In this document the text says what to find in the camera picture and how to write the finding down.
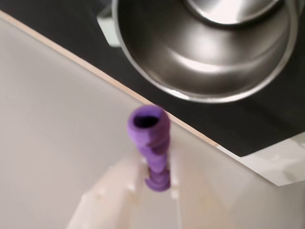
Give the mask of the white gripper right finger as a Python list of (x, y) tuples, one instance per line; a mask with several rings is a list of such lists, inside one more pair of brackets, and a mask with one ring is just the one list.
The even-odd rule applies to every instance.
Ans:
[(227, 207), (208, 182), (195, 154), (172, 152), (171, 195), (176, 200), (180, 229), (236, 229)]

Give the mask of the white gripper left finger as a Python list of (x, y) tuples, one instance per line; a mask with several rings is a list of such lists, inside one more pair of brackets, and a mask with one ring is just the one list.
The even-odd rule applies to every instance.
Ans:
[(143, 156), (138, 153), (124, 156), (82, 195), (67, 227), (128, 229), (132, 206), (137, 204), (147, 176)]

